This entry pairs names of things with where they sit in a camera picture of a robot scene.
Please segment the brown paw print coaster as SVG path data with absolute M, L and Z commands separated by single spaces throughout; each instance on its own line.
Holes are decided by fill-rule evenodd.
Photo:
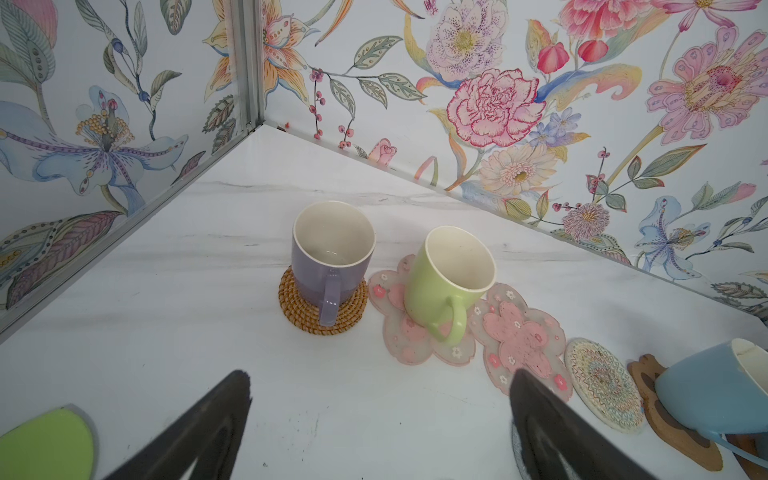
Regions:
M 710 472 L 722 471 L 723 458 L 718 447 L 711 440 L 683 426 L 662 405 L 655 384 L 667 368 L 653 355 L 645 354 L 630 362 L 627 370 L 643 401 L 646 420 L 656 435 L 703 469 Z

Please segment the pink flower coaster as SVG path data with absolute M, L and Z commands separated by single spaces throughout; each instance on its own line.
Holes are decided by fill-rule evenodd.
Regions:
M 405 284 L 414 259 L 413 254 L 407 255 L 395 270 L 375 272 L 369 280 L 369 300 L 384 316 L 382 332 L 387 350 L 405 365 L 420 365 L 431 357 L 452 366 L 468 365 L 476 354 L 476 341 L 469 330 L 458 345 L 446 346 L 406 313 Z
M 561 400 L 570 400 L 565 332 L 553 316 L 529 307 L 514 288 L 504 283 L 491 287 L 468 311 L 468 327 L 483 347 L 489 379 L 503 394 L 510 393 L 515 373 L 526 371 Z

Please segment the pink flower coaster front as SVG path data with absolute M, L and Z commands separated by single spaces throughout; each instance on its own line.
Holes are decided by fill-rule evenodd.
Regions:
M 407 255 L 395 270 L 375 272 L 369 280 L 369 300 L 384 316 L 382 332 L 387 350 L 405 365 L 420 365 L 431 357 L 452 366 L 468 365 L 476 354 L 476 341 L 469 330 L 458 345 L 446 346 L 406 313 L 405 284 L 414 259 L 413 254 Z

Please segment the grey blue woven coaster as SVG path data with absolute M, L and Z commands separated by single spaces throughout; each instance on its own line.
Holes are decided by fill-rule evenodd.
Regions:
M 531 477 L 526 469 L 526 466 L 523 460 L 522 443 L 521 443 L 520 435 L 518 433 L 517 427 L 515 426 L 514 422 L 511 423 L 511 442 L 512 442 L 513 455 L 515 458 L 515 463 L 517 465 L 519 475 L 522 480 L 530 480 Z

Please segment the green mug white inside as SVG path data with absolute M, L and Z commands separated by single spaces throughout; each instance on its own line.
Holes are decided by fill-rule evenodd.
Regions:
M 456 346 L 465 336 L 469 308 L 496 277 L 495 260 L 477 237 L 456 226 L 437 227 L 427 234 L 411 265 L 406 313 L 439 342 Z

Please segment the blue handle mug front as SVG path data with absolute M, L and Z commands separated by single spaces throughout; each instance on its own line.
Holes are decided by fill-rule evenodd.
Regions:
M 763 468 L 767 460 L 726 441 L 767 432 L 767 351 L 736 338 L 669 367 L 656 380 L 666 410 L 683 426 Z

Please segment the round rattan woven coaster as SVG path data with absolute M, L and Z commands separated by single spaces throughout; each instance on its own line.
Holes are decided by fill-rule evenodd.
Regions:
M 330 327 L 320 324 L 319 308 L 299 294 L 291 267 L 281 277 L 278 300 L 285 317 L 297 328 L 313 335 L 333 336 L 350 330 L 363 318 L 368 299 L 367 287 L 365 281 L 360 283 L 354 294 L 340 306 L 336 323 Z

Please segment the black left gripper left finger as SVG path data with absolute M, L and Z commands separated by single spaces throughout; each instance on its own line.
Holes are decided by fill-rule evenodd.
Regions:
M 234 370 L 111 479 L 229 479 L 247 423 L 250 377 Z

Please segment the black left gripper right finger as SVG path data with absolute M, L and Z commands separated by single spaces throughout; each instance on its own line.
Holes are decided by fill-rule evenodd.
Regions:
M 531 479 L 652 477 L 532 374 L 515 373 L 509 400 Z

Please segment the purple handle mug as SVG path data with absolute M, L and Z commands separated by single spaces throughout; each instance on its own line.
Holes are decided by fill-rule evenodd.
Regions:
M 319 324 L 333 327 L 341 305 L 364 280 L 376 246 L 369 219 L 341 201 L 307 206 L 292 230 L 291 269 L 301 297 L 319 309 Z

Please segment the multicolour woven round coaster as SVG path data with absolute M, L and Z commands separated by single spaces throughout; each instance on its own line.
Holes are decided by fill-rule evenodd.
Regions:
M 625 434 L 642 429 L 641 395 L 625 364 L 608 349 L 585 338 L 573 338 L 567 344 L 564 363 L 573 388 L 598 419 Z

